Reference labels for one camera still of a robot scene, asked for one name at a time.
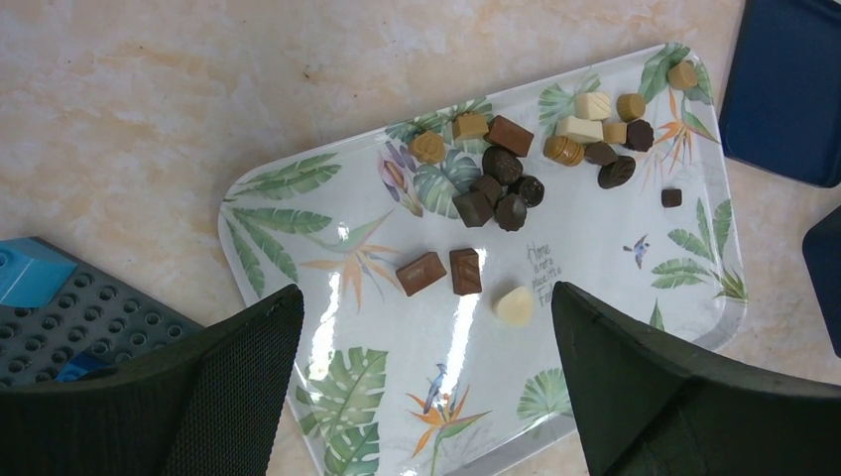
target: navy blue container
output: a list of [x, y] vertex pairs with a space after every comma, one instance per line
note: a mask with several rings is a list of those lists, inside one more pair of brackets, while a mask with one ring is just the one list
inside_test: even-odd
[[841, 357], [841, 206], [806, 233], [803, 257], [832, 347]]
[[841, 4], [748, 0], [719, 126], [728, 157], [841, 183]]

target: dark chocolate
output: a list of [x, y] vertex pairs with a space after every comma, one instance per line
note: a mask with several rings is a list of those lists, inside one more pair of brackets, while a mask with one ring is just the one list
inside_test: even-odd
[[637, 152], [648, 152], [655, 143], [655, 130], [643, 119], [628, 124], [628, 137], [625, 148]]
[[546, 188], [536, 177], [522, 176], [509, 188], [511, 193], [516, 193], [523, 199], [526, 206], [538, 206], [543, 201]]
[[505, 231], [517, 231], [526, 223], [526, 203], [516, 193], [509, 193], [497, 205], [497, 222]]
[[500, 185], [510, 185], [523, 174], [523, 163], [501, 147], [489, 147], [482, 156], [482, 170]]
[[661, 193], [662, 206], [664, 208], [675, 208], [683, 205], [683, 192], [680, 188], [667, 188]]
[[472, 191], [481, 191], [485, 194], [485, 197], [488, 198], [488, 201], [491, 203], [491, 206], [496, 205], [500, 198], [502, 198], [502, 186], [500, 183], [493, 177], [484, 175], [480, 178], [477, 178], [470, 184], [470, 190]]
[[604, 189], [619, 186], [630, 180], [637, 169], [637, 161], [632, 157], [619, 156], [619, 160], [599, 171], [599, 186]]
[[459, 296], [475, 295], [482, 292], [482, 280], [479, 276], [479, 254], [473, 248], [452, 250], [449, 252], [449, 265], [452, 270], [452, 291]]
[[619, 156], [616, 155], [616, 152], [609, 145], [604, 142], [597, 142], [590, 144], [584, 149], [584, 158], [590, 164], [604, 167], [616, 162]]
[[406, 296], [411, 296], [446, 276], [446, 270], [438, 254], [430, 251], [398, 269], [395, 275]]
[[485, 135], [486, 141], [508, 149], [517, 157], [525, 157], [529, 154], [529, 148], [535, 138], [535, 135], [531, 132], [503, 116], [495, 117], [489, 128], [490, 131]]
[[483, 226], [494, 216], [494, 208], [488, 197], [479, 190], [468, 191], [452, 199], [461, 221], [468, 228]]

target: round chocolate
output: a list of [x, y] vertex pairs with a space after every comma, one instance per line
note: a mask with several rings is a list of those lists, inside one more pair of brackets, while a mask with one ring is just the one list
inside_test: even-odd
[[597, 166], [609, 166], [619, 159], [613, 148], [604, 142], [597, 142], [587, 146], [587, 149], [584, 150], [584, 157], [587, 159], [587, 162]]
[[496, 219], [505, 231], [517, 231], [526, 223], [526, 203], [516, 193], [509, 193], [497, 205]]
[[536, 177], [522, 176], [509, 188], [511, 193], [516, 193], [523, 199], [528, 207], [538, 206], [543, 201], [546, 188]]
[[648, 152], [655, 143], [655, 130], [643, 119], [628, 124], [628, 138], [625, 148], [637, 152]]
[[619, 156], [619, 160], [599, 171], [599, 186], [610, 189], [630, 180], [637, 169], [637, 161], [632, 157]]
[[496, 179], [500, 185], [510, 185], [523, 175], [523, 163], [507, 150], [493, 146], [482, 156], [485, 174]]

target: chocolate piece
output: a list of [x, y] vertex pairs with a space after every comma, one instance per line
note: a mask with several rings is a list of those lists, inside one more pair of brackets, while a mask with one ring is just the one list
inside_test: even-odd
[[610, 117], [610, 96], [604, 92], [584, 92], [575, 96], [575, 115], [590, 121]]
[[628, 156], [619, 156], [619, 160], [599, 171], [599, 186], [610, 189], [630, 180], [637, 169], [637, 161]]
[[695, 66], [689, 61], [681, 61], [668, 71], [668, 84], [680, 91], [697, 86], [698, 74], [695, 72]]
[[452, 291], [459, 296], [482, 292], [479, 277], [479, 254], [473, 248], [449, 252], [449, 267], [452, 270]]
[[444, 138], [432, 131], [426, 131], [412, 140], [412, 143], [409, 144], [409, 153], [415, 156], [418, 162], [431, 165], [439, 164], [444, 160], [446, 154]]
[[488, 197], [479, 190], [468, 191], [452, 199], [455, 209], [458, 210], [461, 221], [467, 228], [484, 226], [494, 216], [494, 208]]
[[511, 185], [509, 191], [519, 195], [526, 206], [532, 207], [541, 204], [543, 195], [546, 193], [546, 188], [536, 177], [522, 176]]
[[584, 160], [584, 148], [568, 137], [552, 136], [546, 139], [543, 153], [553, 161], [575, 167]]
[[574, 116], [558, 121], [554, 133], [568, 137], [579, 144], [592, 144], [604, 139], [601, 122], [578, 119]]
[[636, 121], [646, 115], [646, 98], [636, 92], [623, 94], [616, 100], [616, 112], [625, 122]]
[[624, 122], [602, 124], [602, 132], [605, 144], [625, 144], [628, 140], [628, 124]]
[[510, 185], [523, 174], [523, 163], [501, 147], [489, 147], [482, 156], [482, 170], [500, 185]]
[[474, 180], [473, 183], [470, 184], [470, 190], [478, 190], [484, 193], [491, 206], [497, 204], [499, 199], [502, 198], [503, 192], [500, 183], [495, 178], [488, 175], [484, 175]]
[[520, 286], [494, 303], [494, 313], [504, 322], [522, 327], [532, 320], [535, 298], [525, 286]]
[[643, 119], [628, 124], [628, 139], [625, 148], [637, 152], [648, 152], [655, 143], [655, 130]]
[[486, 141], [508, 149], [517, 157], [525, 157], [529, 154], [529, 147], [532, 146], [534, 138], [534, 134], [503, 116], [497, 116], [491, 121], [490, 131], [485, 136]]
[[500, 228], [517, 231], [526, 223], [526, 203], [516, 193], [510, 193], [497, 205], [496, 218]]
[[584, 150], [584, 157], [587, 158], [587, 162], [597, 166], [609, 166], [619, 159], [613, 148], [604, 142], [587, 146], [587, 149]]
[[488, 122], [484, 114], [470, 112], [455, 118], [452, 124], [452, 138], [456, 141], [480, 139], [488, 133]]
[[662, 206], [664, 208], [675, 208], [683, 205], [683, 191], [680, 188], [667, 188], [661, 193]]
[[446, 276], [446, 270], [438, 254], [430, 251], [398, 269], [395, 275], [403, 286], [406, 296], [412, 296]]

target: light blue toy brick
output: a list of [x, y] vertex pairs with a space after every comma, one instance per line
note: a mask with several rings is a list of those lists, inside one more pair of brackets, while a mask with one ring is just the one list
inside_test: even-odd
[[0, 241], [0, 304], [46, 305], [75, 268], [74, 261], [29, 238]]

